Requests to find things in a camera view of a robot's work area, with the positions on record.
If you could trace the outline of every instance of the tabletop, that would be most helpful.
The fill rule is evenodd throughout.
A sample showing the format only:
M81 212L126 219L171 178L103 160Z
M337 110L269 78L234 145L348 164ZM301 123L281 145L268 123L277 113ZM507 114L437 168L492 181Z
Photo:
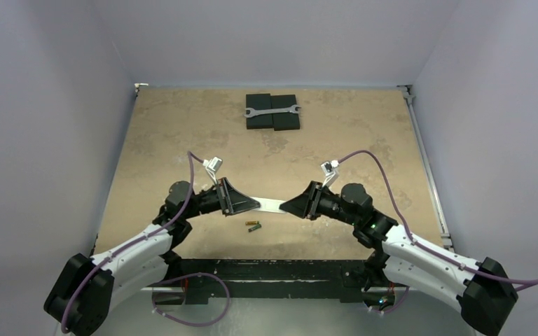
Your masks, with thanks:
M301 129L246 129L245 95L296 95ZM382 162L411 230L441 245L425 170L402 93L398 90L141 88L104 210L96 252L139 233L158 214L175 181L189 179L186 151L218 156L218 177L251 197L290 200L323 181L320 164L368 149ZM383 213L397 218L378 167L368 155L340 166L331 186L362 183ZM212 181L195 162L196 192ZM245 221L262 228L248 232ZM249 211L189 220L193 231L175 248L183 258L365 259L370 251L352 226L321 217Z

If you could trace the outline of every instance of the silver wrench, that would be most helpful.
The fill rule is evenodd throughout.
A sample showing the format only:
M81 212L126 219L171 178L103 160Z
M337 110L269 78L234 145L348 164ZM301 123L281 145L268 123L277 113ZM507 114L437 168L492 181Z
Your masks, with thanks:
M298 109L301 109L301 106L300 105L292 105L290 107L285 107L285 108L272 108L270 110L255 110L254 108L247 108L247 111L246 113L244 113L244 116L247 117L247 118L252 118L252 117L256 117L256 116L261 116L263 114L272 114L272 113L295 113L295 114L298 114L299 111Z

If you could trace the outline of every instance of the wooden board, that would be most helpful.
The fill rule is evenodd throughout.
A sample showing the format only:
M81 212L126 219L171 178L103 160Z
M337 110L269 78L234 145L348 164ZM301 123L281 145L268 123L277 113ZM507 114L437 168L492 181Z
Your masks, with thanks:
M295 94L301 129L246 130L244 96ZM253 197L289 200L311 180L322 181L320 164L357 149L381 160L412 230L441 244L427 178L402 94L396 90L183 90L144 88L114 176L96 251L137 234L157 215L168 188L188 180L186 151L223 159L226 176ZM382 176L367 155L340 167L334 192L363 183L377 209L396 218ZM195 163L195 190L211 180ZM248 233L245 221L263 228ZM289 214L250 211L190 220L193 231L176 248L184 258L364 259L370 254L352 227L328 218L302 220Z

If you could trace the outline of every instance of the stained surface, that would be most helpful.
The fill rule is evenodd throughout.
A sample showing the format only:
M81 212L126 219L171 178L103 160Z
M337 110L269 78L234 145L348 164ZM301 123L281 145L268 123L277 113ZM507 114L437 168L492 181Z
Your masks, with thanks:
M246 130L244 96L295 94L302 106L301 129ZM219 156L240 192L289 200L311 180L322 181L320 164L367 148L382 162L399 208L418 235L441 244L418 146L405 101L395 90L171 90L143 89L114 177L97 252L137 234L157 215L168 188L188 180L186 151ZM396 218L376 164L358 155L340 168L332 186L363 183L377 209ZM195 190L211 180L195 162ZM263 228L248 233L245 221ZM193 231L176 248L186 258L363 259L370 251L352 227L319 218L250 211L190 220Z

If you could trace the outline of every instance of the white wall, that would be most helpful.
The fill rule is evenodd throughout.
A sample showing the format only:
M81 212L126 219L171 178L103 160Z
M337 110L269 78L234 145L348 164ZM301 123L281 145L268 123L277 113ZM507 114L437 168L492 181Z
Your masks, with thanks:
M96 0L133 81L412 83L458 0Z
M538 277L538 1L462 1L414 91L457 250ZM538 287L503 335L538 335Z
M0 335L53 334L116 166L134 88L91 3L0 0Z

